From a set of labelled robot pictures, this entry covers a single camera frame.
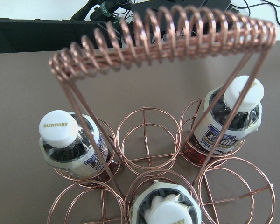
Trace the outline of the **tea bottle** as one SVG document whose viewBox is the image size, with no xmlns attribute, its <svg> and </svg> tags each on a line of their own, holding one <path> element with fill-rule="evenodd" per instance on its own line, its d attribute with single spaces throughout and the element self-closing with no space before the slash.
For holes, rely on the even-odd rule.
<svg viewBox="0 0 280 224">
<path fill-rule="evenodd" d="M 54 110 L 40 121 L 40 150 L 45 161 L 72 179 L 109 181 L 109 176 L 74 112 Z"/>
<path fill-rule="evenodd" d="M 182 185 L 155 181 L 138 195 L 131 224 L 201 224 L 201 209 Z"/>
<path fill-rule="evenodd" d="M 203 165 L 206 153 L 212 149 L 248 79 L 248 75 L 233 79 L 189 139 L 189 144 L 185 146 L 185 156 L 195 165 Z M 249 134 L 258 130 L 262 120 L 263 96 L 262 83 L 254 79 L 238 112 L 215 149 L 215 155 L 228 154 L 239 148 Z"/>
</svg>

